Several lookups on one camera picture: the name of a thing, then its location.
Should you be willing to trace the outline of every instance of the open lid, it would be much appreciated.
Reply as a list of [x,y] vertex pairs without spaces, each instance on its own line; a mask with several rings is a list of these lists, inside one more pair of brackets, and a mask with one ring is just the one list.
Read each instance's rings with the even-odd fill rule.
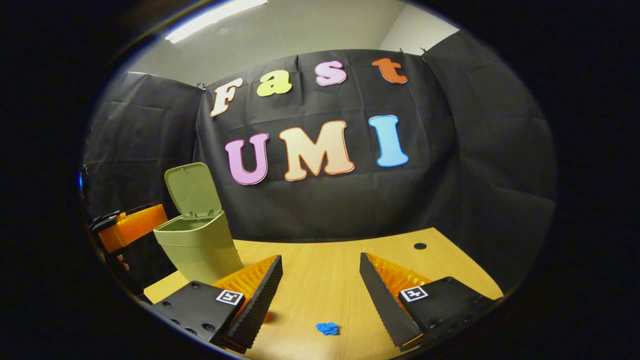
[[187,217],[212,217],[222,210],[209,167],[203,163],[171,168],[164,173],[175,207]]

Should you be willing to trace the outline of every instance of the black curtain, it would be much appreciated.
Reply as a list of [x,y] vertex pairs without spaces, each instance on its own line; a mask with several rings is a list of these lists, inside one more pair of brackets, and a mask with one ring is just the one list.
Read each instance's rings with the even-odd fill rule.
[[[408,76],[408,82],[385,80],[372,65],[380,58],[400,63],[399,73]],[[315,66],[332,60],[342,63],[345,82],[318,85]],[[280,69],[289,72],[291,90],[258,96],[260,77]],[[243,78],[244,84],[228,110],[212,119],[214,90],[235,78]],[[368,120],[380,115],[398,117],[399,142],[408,163],[386,168],[376,163],[380,145]],[[322,125],[332,120],[346,123],[344,142],[354,170],[339,175],[321,170],[317,176],[307,171],[302,180],[285,180],[289,167],[280,132],[301,127],[315,142]],[[252,171],[255,150],[248,141],[257,133],[269,134],[268,173],[260,183],[244,186],[231,176],[225,145],[244,140],[244,167]],[[210,84],[200,103],[194,160],[212,170],[234,238],[341,241],[405,233],[454,220],[461,202],[454,142],[447,99],[419,56],[377,50],[322,51],[273,60]]]
[[556,207],[547,121],[517,75],[464,31],[422,59],[451,109],[463,199],[455,226],[436,227],[507,293],[531,268]]
[[[160,76],[126,72],[106,89],[90,121],[84,164],[91,217],[144,204],[179,215],[164,184],[169,168],[191,163],[202,90]],[[148,286],[175,271],[153,233],[129,245],[129,275]]]

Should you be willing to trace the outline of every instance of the wooden table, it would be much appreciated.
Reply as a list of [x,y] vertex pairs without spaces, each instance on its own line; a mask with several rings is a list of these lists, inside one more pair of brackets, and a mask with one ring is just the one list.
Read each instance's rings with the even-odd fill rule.
[[[269,311],[271,321],[244,355],[248,359],[390,359],[394,347],[360,277],[360,253],[369,252],[432,279],[453,276],[491,299],[503,296],[493,279],[436,229],[335,243],[234,240],[245,266],[282,255],[284,275]],[[415,243],[427,248],[417,250]],[[145,289],[154,303],[186,285],[175,272]],[[317,323],[335,322],[337,336]]]

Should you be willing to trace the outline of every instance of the fluorescent light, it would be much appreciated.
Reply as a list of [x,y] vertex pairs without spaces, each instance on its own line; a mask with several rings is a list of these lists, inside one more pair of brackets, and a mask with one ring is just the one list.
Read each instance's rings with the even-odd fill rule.
[[196,31],[211,25],[216,22],[224,19],[225,17],[230,17],[231,15],[235,15],[239,12],[243,12],[250,8],[255,8],[256,6],[266,4],[267,0],[233,0],[229,1],[221,6],[217,6],[208,12],[203,13],[197,18],[185,23],[181,27],[174,30],[172,33],[165,37],[166,40],[173,42],[174,44],[178,41],[188,37],[189,35],[195,33]]

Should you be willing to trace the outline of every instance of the wall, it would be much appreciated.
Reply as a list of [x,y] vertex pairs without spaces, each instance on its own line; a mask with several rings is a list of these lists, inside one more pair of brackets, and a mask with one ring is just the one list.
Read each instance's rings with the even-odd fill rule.
[[397,0],[269,0],[177,44],[162,38],[128,70],[196,85],[295,54],[377,49],[404,7]]
[[421,47],[429,49],[458,31],[453,25],[420,8],[407,4],[380,44],[381,50],[421,55]]

